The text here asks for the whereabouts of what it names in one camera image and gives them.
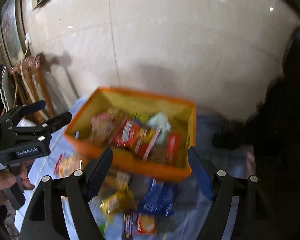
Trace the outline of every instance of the white power cord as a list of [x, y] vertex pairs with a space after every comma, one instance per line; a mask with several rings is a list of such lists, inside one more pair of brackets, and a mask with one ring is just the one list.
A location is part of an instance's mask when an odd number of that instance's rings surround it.
[[[26, 79], [25, 79], [25, 77], [23, 75], [23, 70], [22, 70], [22, 62], [24, 61], [24, 59], [25, 59], [25, 57], [26, 57], [26, 55], [28, 53], [28, 49], [29, 49], [29, 41], [26, 40], [25, 43], [26, 43], [26, 53], [24, 54], [24, 56], [23, 56], [23, 58], [21, 60], [21, 63], [20, 63], [21, 77], [22, 77], [22, 81], [23, 81], [23, 83], [24, 83], [24, 85], [26, 87], [26, 90], [27, 90], [27, 92], [28, 92], [28, 94], [29, 94], [29, 96], [31, 98], [31, 101], [32, 101], [32, 103], [34, 103], [35, 102], [34, 97], [33, 97], [32, 93], [31, 93], [31, 91], [30, 91], [30, 89], [28, 87], [28, 84], [26, 82]], [[39, 114], [44, 118], [44, 120], [48, 120], [49, 119], [49, 117], [47, 117], [42, 110], [39, 111]]]

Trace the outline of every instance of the beige tiled wall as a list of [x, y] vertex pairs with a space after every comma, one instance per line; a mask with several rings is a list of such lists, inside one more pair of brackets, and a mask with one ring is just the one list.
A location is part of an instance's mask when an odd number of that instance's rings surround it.
[[22, 0], [22, 6], [31, 53], [46, 55], [47, 79], [68, 105], [100, 85], [121, 85], [189, 98], [229, 118], [246, 118], [264, 99], [300, 26], [282, 0], [50, 0], [35, 10]]

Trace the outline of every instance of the electrical outlet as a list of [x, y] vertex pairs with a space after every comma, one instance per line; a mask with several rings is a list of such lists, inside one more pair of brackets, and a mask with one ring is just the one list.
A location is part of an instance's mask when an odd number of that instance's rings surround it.
[[31, 43], [32, 43], [32, 42], [31, 42], [30, 34], [27, 33], [27, 34], [26, 34], [26, 45], [30, 46]]

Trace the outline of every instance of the storage box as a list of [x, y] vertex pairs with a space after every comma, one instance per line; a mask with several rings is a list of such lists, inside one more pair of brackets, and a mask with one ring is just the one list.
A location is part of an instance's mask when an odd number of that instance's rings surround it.
[[[183, 163], [181, 163], [182, 168], [144, 162], [131, 152], [113, 146], [111, 148], [114, 155], [114, 167], [126, 172], [171, 182], [181, 182], [191, 174], [186, 155], [189, 147], [195, 144], [196, 112], [193, 102], [122, 88], [100, 87], [82, 106], [64, 133], [66, 140], [81, 155], [92, 159], [97, 158], [106, 147], [97, 147], [85, 142], [84, 139], [91, 132], [91, 117], [97, 113], [107, 111], [110, 107], [123, 110], [132, 116], [135, 112], [149, 115], [163, 112], [169, 117], [172, 131], [183, 131], [185, 134], [184, 140], [186, 141], [185, 148], [181, 151], [182, 154], [179, 154], [179, 158], [181, 158], [181, 161], [183, 160]], [[79, 138], [75, 139], [77, 131], [79, 131]]]

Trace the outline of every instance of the blue tablecloth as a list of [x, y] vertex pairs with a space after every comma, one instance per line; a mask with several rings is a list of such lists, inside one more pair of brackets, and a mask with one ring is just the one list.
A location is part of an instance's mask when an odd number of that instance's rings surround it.
[[[84, 102], [84, 98], [79, 99], [70, 109], [70, 112], [75, 113], [78, 111]], [[244, 178], [246, 164], [245, 149], [227, 151], [215, 149], [211, 145], [213, 134], [221, 129], [223, 122], [224, 120], [212, 115], [197, 117], [196, 147], [202, 154], [202, 157], [211, 159], [218, 169], [226, 170], [234, 177]], [[52, 140], [50, 142], [51, 154], [47, 157], [36, 159], [29, 172], [29, 178], [36, 187], [44, 175], [50, 175], [52, 178], [57, 178], [57, 176], [53, 175], [53, 171], [61, 153], [65, 154], [65, 156], [70, 156], [74, 152], [74, 149], [63, 137], [64, 130], [65, 127], [52, 135]], [[145, 186], [146, 184], [144, 183], [145, 180], [147, 180], [147, 178], [142, 178], [141, 176], [136, 176], [133, 179], [131, 189], [136, 194], [136, 197], [140, 192], [147, 191], [147, 186]], [[191, 240], [197, 238], [210, 209], [211, 202], [201, 195], [199, 187], [196, 185], [196, 179], [193, 176], [190, 176], [180, 183], [179, 189], [180, 192], [174, 209], [175, 214], [159, 221], [157, 236], [134, 236], [134, 239]], [[26, 203], [16, 213], [15, 226], [19, 231], [21, 230], [22, 221], [33, 193], [34, 191], [25, 192]], [[74, 229], [66, 198], [62, 198], [62, 205], [70, 239], [77, 240], [78, 237]], [[106, 219], [100, 213], [99, 205], [100, 199], [98, 197], [93, 198], [93, 200], [89, 202], [89, 206], [97, 224], [101, 225], [106, 223]], [[234, 197], [226, 229], [222, 237], [223, 240], [230, 239], [237, 206], [238, 198]], [[121, 240], [122, 220], [122, 214], [118, 214], [114, 217], [113, 224], [107, 226], [107, 240]]]

